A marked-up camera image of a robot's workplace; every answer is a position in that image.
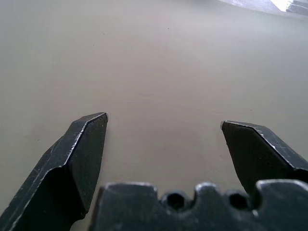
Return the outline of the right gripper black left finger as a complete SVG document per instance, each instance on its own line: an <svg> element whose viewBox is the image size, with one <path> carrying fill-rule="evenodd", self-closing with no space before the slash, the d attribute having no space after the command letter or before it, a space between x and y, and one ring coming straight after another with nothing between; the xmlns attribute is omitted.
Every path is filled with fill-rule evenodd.
<svg viewBox="0 0 308 231"><path fill-rule="evenodd" d="M0 231L70 231L89 212L108 114L83 116L41 157L0 216Z"/></svg>

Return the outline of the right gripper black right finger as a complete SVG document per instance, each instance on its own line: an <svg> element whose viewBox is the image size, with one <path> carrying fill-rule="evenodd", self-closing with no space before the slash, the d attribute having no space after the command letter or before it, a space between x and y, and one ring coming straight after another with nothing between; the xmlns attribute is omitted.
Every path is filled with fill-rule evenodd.
<svg viewBox="0 0 308 231"><path fill-rule="evenodd" d="M308 161L269 128L224 120L221 130L238 179L247 193L259 180L290 179L308 183Z"/></svg>

